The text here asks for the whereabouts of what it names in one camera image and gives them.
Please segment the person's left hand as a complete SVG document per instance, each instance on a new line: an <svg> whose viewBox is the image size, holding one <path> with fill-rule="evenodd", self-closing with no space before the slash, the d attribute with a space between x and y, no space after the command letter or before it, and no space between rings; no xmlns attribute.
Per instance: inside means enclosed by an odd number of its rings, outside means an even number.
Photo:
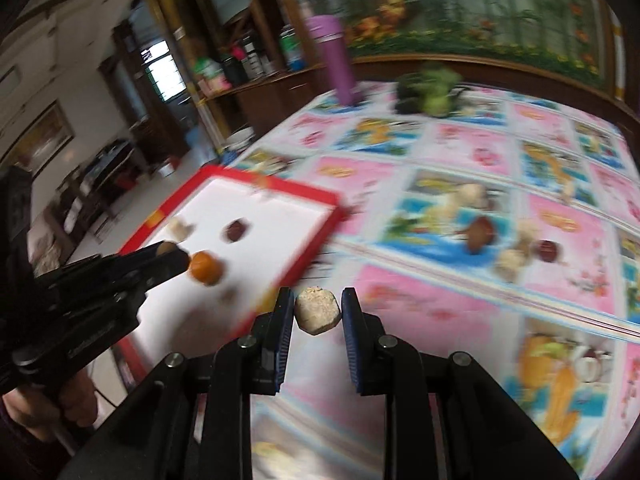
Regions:
<svg viewBox="0 0 640 480"><path fill-rule="evenodd" d="M62 385L54 400L38 388L24 386L4 394L2 401L9 418L42 442L54 438L53 428L61 418L87 428L96 422L99 411L96 387L86 370Z"/></svg>

